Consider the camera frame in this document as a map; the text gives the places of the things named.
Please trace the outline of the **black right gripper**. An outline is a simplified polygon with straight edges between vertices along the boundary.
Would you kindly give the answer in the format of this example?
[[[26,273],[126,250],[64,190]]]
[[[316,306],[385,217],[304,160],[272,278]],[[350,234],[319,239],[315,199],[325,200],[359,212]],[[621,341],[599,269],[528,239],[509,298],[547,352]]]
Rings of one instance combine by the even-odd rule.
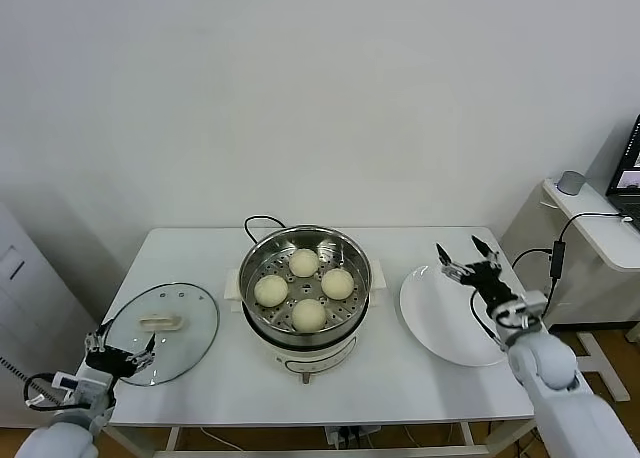
[[[454,261],[446,250],[436,243],[436,251],[441,264],[442,273],[455,282],[473,287],[482,297],[488,308],[516,301],[518,296],[500,279],[502,267],[498,252],[475,235],[472,242],[485,261],[467,265]]]

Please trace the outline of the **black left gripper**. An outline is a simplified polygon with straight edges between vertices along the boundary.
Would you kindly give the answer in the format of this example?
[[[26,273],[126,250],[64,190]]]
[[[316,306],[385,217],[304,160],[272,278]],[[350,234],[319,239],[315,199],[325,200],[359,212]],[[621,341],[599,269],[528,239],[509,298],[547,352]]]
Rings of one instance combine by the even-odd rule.
[[[87,356],[85,363],[92,369],[107,373],[113,378],[129,378],[135,374],[135,367],[147,367],[155,358],[156,334],[153,333],[144,349],[130,353],[106,346],[106,337],[113,324],[112,320],[102,323],[96,331],[86,335],[84,340]]]

